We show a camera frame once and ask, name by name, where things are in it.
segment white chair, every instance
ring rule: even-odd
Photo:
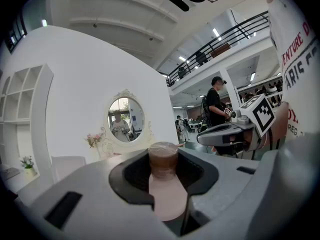
[[[83,156],[51,156],[51,159],[54,183],[86,165],[86,159]]]

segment backpack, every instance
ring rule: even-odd
[[[206,96],[204,96],[202,98],[202,104],[201,104],[202,107],[203,107],[203,113],[201,114],[202,124],[206,124],[207,128],[211,127],[210,110],[209,110],[209,106],[208,106],[208,103],[207,103],[207,96],[208,96],[209,92],[211,91],[211,89],[208,90]]]

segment white t-shirt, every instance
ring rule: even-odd
[[[181,131],[183,132],[185,130],[184,119],[179,119],[178,120],[178,125],[179,125]]]
[[[320,132],[320,43],[293,0],[269,4],[270,37],[282,69],[282,101],[289,105],[286,141]]]
[[[125,120],[121,120],[120,122],[113,121],[110,125],[111,132],[119,141],[130,142],[129,135],[124,134],[122,132],[123,129],[130,129],[128,123]]]

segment ceiling light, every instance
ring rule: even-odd
[[[213,33],[215,34],[216,37],[220,36],[218,31],[215,28],[212,31],[213,31]]]
[[[250,78],[250,82],[252,82],[252,80],[255,78],[256,72],[251,74],[251,78]]]

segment metal railing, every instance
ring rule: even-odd
[[[177,80],[182,79],[187,74],[197,70],[198,67],[231,49],[239,44],[241,40],[253,38],[259,31],[268,27],[269,14],[268,11],[265,11],[228,29],[189,56],[170,74],[167,74],[167,86],[171,87]]]

